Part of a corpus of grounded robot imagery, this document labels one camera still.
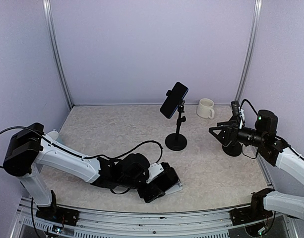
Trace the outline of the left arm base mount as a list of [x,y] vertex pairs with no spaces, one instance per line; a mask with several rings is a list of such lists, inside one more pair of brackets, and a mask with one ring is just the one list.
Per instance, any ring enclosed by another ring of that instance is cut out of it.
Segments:
[[36,217],[47,221],[60,223],[62,225],[69,225],[75,227],[79,218],[79,211],[75,209],[57,206],[56,195],[53,190],[51,190],[51,195],[52,200],[50,206],[37,206]]

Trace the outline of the black tall phone stand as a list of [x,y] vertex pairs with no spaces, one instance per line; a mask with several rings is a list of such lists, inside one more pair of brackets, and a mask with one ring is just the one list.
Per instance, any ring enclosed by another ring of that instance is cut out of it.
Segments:
[[186,122],[186,117],[182,114],[184,113],[184,103],[183,97],[178,102],[178,119],[176,122],[176,132],[169,134],[165,139],[165,145],[168,149],[172,151],[181,151],[187,146],[187,139],[184,135],[180,134],[181,124]]

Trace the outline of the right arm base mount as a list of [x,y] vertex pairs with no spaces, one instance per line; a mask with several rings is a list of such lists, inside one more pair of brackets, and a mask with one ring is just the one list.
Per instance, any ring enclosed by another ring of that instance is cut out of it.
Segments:
[[247,207],[235,208],[231,210],[230,216],[233,226],[242,225],[273,216],[272,211],[268,211],[264,208],[263,199],[267,194],[275,191],[272,188],[265,188],[261,191],[252,193],[251,203]]

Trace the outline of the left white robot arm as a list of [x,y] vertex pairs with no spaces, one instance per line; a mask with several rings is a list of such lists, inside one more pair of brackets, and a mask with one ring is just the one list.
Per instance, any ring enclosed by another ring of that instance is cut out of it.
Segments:
[[44,133],[44,126],[38,122],[16,129],[18,133],[10,139],[2,168],[20,180],[38,209],[53,221],[59,220],[62,209],[57,206],[54,191],[42,181],[37,165],[71,174],[111,193],[119,186],[126,188],[126,192],[136,190],[146,203],[182,190],[173,167],[160,160],[150,163],[134,150],[116,157],[87,156]]

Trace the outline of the blue phone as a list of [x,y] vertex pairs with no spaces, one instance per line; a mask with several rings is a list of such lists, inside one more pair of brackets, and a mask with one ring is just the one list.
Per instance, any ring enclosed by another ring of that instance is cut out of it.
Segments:
[[170,119],[178,106],[184,100],[188,88],[180,82],[176,82],[172,90],[168,90],[166,93],[166,99],[160,107],[160,112],[167,118]]

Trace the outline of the black phone red case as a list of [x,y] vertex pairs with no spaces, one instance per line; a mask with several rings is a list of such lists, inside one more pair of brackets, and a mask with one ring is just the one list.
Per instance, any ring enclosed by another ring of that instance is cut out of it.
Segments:
[[158,186],[163,191],[166,192],[168,189],[173,187],[179,181],[179,177],[174,170],[168,170],[163,175],[159,177]]

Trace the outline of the silver folding phone stand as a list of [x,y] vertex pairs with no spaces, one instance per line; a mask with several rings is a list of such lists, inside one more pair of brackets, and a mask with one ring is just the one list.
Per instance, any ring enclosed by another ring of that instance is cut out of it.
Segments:
[[177,182],[175,185],[173,185],[172,187],[170,187],[169,189],[167,189],[165,191],[165,195],[170,195],[176,192],[179,192],[183,189],[183,185],[182,183],[179,181]]

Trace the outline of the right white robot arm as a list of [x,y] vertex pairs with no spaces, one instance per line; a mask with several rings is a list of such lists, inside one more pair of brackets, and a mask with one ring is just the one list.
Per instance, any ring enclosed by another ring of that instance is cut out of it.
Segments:
[[[235,112],[229,121],[220,122],[209,128],[221,144],[223,151],[236,157],[242,153],[242,146],[257,148],[258,154],[270,165],[277,167],[304,186],[304,158],[286,140],[276,135],[278,117],[269,110],[259,110],[255,128],[241,125],[240,112]],[[251,204],[231,212],[233,224],[256,221],[280,212],[304,221],[304,197],[280,193],[271,188],[254,192]]]

